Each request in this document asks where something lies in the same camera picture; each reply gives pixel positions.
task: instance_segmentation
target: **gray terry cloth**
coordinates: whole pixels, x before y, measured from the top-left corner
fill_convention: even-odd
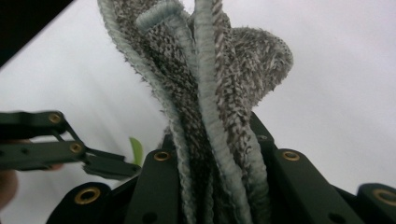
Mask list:
[[[267,174],[252,107],[293,59],[278,37],[232,28],[220,0],[98,0],[126,60],[152,87],[177,147],[186,223],[269,223]]]

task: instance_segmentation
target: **black metal bracket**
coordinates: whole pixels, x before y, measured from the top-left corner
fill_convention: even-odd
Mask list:
[[[51,114],[42,115],[43,118],[54,118]],[[4,127],[1,126],[5,124],[1,118],[2,114],[0,127]],[[10,129],[7,133],[0,129],[6,138],[53,133],[47,129],[46,125],[50,126],[47,120],[47,124],[43,125],[44,121],[36,121],[23,114],[12,120],[8,125],[23,120],[28,125],[20,128],[28,131],[19,133]],[[52,127],[58,133],[71,130],[61,121],[58,124],[66,126]],[[267,166],[272,223],[396,223],[396,189],[381,184],[365,184],[360,186],[356,196],[352,195],[327,182],[304,154],[292,149],[277,149],[273,136],[254,114],[250,127],[259,140]],[[123,167],[123,157],[87,148],[76,139],[40,145],[0,145],[0,167],[29,169],[59,161],[84,161],[94,164],[84,168],[94,175],[121,177],[131,174],[123,173],[128,171]],[[54,147],[60,155],[50,153],[55,150]],[[47,223],[182,223],[177,154],[172,136],[166,135],[163,147],[147,155],[140,175],[132,173],[134,178],[113,190],[101,183],[87,183],[72,189],[55,208]]]
[[[61,134],[70,133],[72,141]],[[124,179],[139,174],[140,167],[123,156],[88,148],[59,111],[0,113],[0,140],[31,139],[52,135],[59,142],[0,144],[0,170],[43,170],[53,164],[82,161],[87,174]]]

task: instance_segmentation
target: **green leaf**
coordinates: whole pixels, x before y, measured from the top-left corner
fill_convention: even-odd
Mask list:
[[[142,166],[143,161],[143,146],[142,144],[135,138],[130,137],[129,141],[131,142],[132,152],[134,153],[134,161],[133,164]]]

